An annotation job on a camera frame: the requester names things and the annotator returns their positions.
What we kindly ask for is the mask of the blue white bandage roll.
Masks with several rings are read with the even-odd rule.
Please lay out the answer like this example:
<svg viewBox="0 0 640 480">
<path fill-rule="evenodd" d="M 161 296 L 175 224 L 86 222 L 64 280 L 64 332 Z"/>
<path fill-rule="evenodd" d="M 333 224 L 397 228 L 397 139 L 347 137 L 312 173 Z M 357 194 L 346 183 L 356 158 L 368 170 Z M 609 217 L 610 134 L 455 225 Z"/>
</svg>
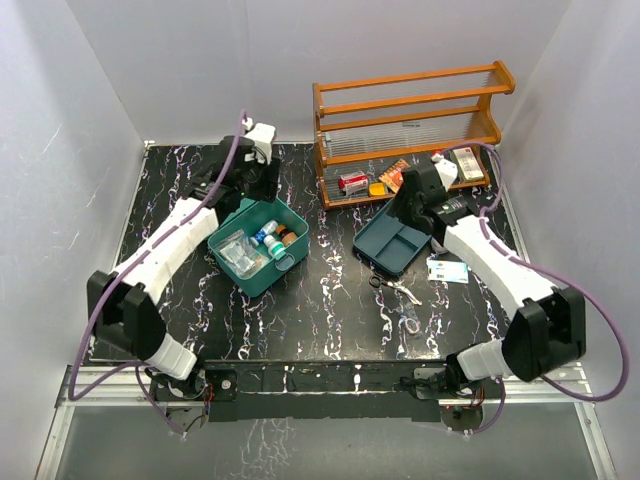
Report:
<svg viewBox="0 0 640 480">
<path fill-rule="evenodd" d="M 262 244 L 264 242 L 265 237 L 273 234 L 278 225 L 279 223 L 274 219 L 268 221 L 254 235 L 250 237 L 250 242 L 254 246 L 258 246 Z"/>
</svg>

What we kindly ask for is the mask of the brown medicine bottle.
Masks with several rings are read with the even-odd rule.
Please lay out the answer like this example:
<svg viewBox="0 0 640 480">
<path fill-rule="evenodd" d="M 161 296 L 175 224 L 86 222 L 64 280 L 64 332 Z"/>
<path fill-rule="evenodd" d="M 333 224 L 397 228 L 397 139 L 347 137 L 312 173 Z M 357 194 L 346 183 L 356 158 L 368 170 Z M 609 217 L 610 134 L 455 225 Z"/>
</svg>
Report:
<svg viewBox="0 0 640 480">
<path fill-rule="evenodd" d="M 293 244 L 298 238 L 297 234 L 293 230 L 290 230 L 283 224 L 278 225 L 275 232 L 285 247 Z"/>
</svg>

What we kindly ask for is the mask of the white spray bottle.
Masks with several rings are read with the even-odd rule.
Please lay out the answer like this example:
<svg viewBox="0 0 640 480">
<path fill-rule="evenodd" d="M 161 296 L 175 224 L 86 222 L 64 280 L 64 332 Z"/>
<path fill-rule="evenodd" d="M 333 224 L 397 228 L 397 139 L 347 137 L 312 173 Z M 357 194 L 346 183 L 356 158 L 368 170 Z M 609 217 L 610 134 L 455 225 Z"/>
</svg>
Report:
<svg viewBox="0 0 640 480">
<path fill-rule="evenodd" d="M 286 247 L 276 236 L 269 234 L 264 237 L 263 244 L 271 258 L 280 260 L 286 255 Z"/>
</svg>

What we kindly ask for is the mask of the clear bag of plasters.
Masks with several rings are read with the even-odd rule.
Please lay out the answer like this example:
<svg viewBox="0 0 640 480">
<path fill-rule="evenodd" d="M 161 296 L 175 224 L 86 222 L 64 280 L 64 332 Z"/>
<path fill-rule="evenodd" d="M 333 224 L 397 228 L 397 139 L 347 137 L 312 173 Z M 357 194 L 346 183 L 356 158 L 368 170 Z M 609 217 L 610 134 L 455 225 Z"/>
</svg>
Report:
<svg viewBox="0 0 640 480">
<path fill-rule="evenodd" d="M 267 257 L 251 244 L 243 230 L 237 230 L 220 241 L 214 252 L 240 279 L 252 277 L 268 263 Z"/>
</svg>

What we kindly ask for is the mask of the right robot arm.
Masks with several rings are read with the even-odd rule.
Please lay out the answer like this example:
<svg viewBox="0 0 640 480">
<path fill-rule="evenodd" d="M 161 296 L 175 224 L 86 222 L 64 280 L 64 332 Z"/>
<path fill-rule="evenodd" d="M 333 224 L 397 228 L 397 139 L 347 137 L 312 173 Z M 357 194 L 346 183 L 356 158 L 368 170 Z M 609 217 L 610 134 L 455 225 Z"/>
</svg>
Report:
<svg viewBox="0 0 640 480">
<path fill-rule="evenodd" d="M 446 358 L 430 381 L 466 397 L 489 377 L 530 382 L 580 359 L 586 352 L 585 298 L 560 288 L 531 268 L 499 238 L 462 196 L 450 197 L 433 165 L 411 167 L 389 208 L 402 224 L 435 239 L 475 273 L 510 318 L 501 339 L 467 347 Z"/>
</svg>

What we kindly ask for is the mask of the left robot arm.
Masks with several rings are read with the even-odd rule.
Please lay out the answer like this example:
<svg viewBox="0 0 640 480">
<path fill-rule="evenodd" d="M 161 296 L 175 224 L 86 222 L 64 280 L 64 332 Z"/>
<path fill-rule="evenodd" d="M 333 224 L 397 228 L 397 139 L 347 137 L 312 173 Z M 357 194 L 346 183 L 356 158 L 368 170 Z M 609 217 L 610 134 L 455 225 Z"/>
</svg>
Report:
<svg viewBox="0 0 640 480">
<path fill-rule="evenodd" d="M 88 281 L 92 335 L 172 378 L 172 387 L 186 399 L 204 392 L 207 376 L 196 368 L 196 354 L 168 333 L 157 304 L 183 262 L 242 200 L 276 199 L 275 137 L 275 128 L 263 123 L 224 137 L 150 238 L 113 272 L 97 271 Z"/>
</svg>

